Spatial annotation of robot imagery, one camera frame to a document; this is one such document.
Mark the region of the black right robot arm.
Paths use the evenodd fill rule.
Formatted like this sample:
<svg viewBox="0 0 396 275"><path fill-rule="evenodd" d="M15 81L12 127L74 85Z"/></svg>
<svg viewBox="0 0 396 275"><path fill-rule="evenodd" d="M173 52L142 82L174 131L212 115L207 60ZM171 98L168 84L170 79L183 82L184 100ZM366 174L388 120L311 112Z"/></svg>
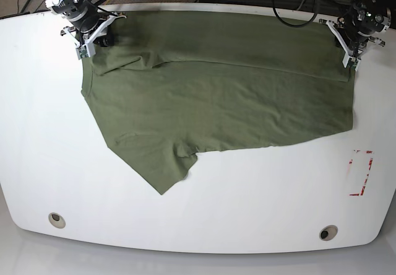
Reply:
<svg viewBox="0 0 396 275"><path fill-rule="evenodd" d="M114 45L111 24L126 16L120 12L110 12L100 7L106 0L46 0L46 7L54 14L61 15L70 25L60 34L70 36L79 59L91 58L95 48Z"/></svg>

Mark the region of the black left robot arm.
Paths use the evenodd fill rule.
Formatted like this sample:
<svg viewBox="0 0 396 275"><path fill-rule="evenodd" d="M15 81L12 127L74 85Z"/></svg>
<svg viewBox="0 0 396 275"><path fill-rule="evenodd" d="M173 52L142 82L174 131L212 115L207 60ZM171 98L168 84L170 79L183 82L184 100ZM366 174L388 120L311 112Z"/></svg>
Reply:
<svg viewBox="0 0 396 275"><path fill-rule="evenodd" d="M357 71L362 58L374 45L384 47L385 41L379 37L389 29L395 28L395 0L313 0L313 13L309 20L291 23L281 18L275 0L271 0L275 17L287 27L303 28L309 31L326 29L342 49L343 67ZM340 14L334 19L319 19L322 3L336 5Z"/></svg>

